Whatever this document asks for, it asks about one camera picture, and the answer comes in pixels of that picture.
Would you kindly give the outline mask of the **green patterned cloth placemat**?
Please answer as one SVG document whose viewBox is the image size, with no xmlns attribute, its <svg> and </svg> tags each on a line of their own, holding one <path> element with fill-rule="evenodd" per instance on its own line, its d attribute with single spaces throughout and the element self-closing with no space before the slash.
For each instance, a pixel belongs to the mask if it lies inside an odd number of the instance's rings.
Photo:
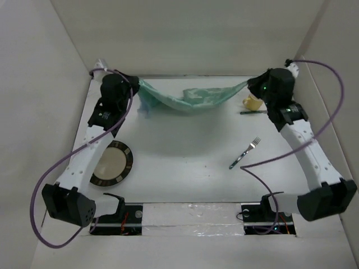
<svg viewBox="0 0 359 269">
<path fill-rule="evenodd" d="M 247 81 L 231 87 L 184 89 L 181 98 L 162 93 L 144 80 L 140 80 L 139 86 L 139 113 L 149 115 L 158 105 L 165 105 L 179 112 L 197 113 L 222 105 L 244 89 Z"/>
</svg>

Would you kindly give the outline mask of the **dark rimmed dinner plate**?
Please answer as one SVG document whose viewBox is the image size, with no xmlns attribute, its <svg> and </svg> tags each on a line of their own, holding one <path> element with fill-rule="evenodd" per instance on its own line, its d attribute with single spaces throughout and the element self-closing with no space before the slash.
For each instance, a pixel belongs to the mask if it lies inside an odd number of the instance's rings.
<svg viewBox="0 0 359 269">
<path fill-rule="evenodd" d="M 131 149 L 123 142 L 113 140 L 101 156 L 90 183 L 98 187 L 112 187 L 129 175 L 133 163 Z"/>
</svg>

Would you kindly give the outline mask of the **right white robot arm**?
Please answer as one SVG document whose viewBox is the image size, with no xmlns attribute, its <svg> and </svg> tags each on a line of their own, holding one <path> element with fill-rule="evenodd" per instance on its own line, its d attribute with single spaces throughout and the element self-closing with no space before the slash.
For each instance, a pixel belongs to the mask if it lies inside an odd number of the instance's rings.
<svg viewBox="0 0 359 269">
<path fill-rule="evenodd" d="M 297 68 L 274 68 L 247 82 L 250 93 L 265 103 L 270 121 L 296 151 L 309 188 L 305 194 L 264 196 L 259 214 L 267 221 L 280 212 L 299 214 L 307 221 L 341 214 L 357 192 L 354 180 L 345 180 L 331 165 L 314 137 L 306 112 L 293 100 L 297 76 Z"/>
</svg>

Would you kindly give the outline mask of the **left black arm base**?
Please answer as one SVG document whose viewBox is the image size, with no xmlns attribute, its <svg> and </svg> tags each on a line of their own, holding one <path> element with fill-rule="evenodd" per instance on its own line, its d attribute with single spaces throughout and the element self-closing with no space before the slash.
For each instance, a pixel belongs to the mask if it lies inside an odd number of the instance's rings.
<svg viewBox="0 0 359 269">
<path fill-rule="evenodd" d="M 119 214 L 101 216 L 90 225 L 91 235 L 142 235 L 143 204 L 127 203 Z"/>
</svg>

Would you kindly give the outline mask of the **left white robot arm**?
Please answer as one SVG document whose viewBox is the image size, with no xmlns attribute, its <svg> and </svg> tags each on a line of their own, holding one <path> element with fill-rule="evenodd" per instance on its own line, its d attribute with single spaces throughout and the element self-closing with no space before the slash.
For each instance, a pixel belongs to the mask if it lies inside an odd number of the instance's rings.
<svg viewBox="0 0 359 269">
<path fill-rule="evenodd" d="M 97 163 L 116 137 L 128 113 L 128 103 L 139 88 L 137 76 L 110 73 L 103 77 L 100 98 L 88 120 L 84 149 L 74 154 L 53 185 L 46 184 L 42 189 L 50 217 L 84 228 L 97 216 L 95 201 L 85 194 Z"/>
</svg>

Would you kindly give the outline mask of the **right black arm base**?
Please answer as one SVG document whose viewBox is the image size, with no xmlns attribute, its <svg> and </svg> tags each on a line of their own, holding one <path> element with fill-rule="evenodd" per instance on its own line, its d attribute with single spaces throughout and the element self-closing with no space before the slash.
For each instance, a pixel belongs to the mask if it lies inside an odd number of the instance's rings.
<svg viewBox="0 0 359 269">
<path fill-rule="evenodd" d="M 243 222 L 245 235 L 296 235 L 292 215 L 272 211 L 269 203 L 270 195 L 262 196 L 260 202 L 241 203 L 236 218 Z"/>
</svg>

